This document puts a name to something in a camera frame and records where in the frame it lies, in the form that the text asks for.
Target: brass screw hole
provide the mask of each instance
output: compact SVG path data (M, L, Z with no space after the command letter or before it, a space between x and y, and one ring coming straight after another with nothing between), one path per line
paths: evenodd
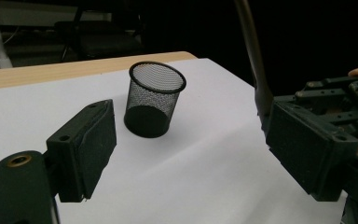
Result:
M20 155L8 161L8 167L19 167L31 160L30 155Z

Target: white paper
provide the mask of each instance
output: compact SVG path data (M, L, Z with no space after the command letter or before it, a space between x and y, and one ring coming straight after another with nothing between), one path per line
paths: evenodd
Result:
M117 146L92 198L60 203L62 224L338 224L345 197L318 203L269 152L254 89L208 59L169 63L186 78L170 129L124 125L128 70L0 89L0 160L46 140L86 105L113 99Z

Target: black mesh cup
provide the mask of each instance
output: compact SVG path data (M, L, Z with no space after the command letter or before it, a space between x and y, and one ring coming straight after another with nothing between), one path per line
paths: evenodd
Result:
M130 90L124 123L142 137L165 134L179 93L185 88L185 77L164 63L139 62L130 68Z

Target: black chair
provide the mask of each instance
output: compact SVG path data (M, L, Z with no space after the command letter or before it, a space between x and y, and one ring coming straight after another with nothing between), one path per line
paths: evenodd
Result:
M84 12L111 13L111 21L82 21ZM61 62L71 48L79 61L138 55L142 43L127 32L139 33L141 22L136 11L129 10L122 0L80 0L73 21L57 21L54 28L64 41Z

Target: wooden table edge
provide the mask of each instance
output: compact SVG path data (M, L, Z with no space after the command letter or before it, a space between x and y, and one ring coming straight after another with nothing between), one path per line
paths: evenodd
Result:
M154 61L168 63L196 59L186 51L136 55L74 63L53 63L36 66L24 66L0 69L0 88L35 84L73 77L100 75L130 68L134 63Z

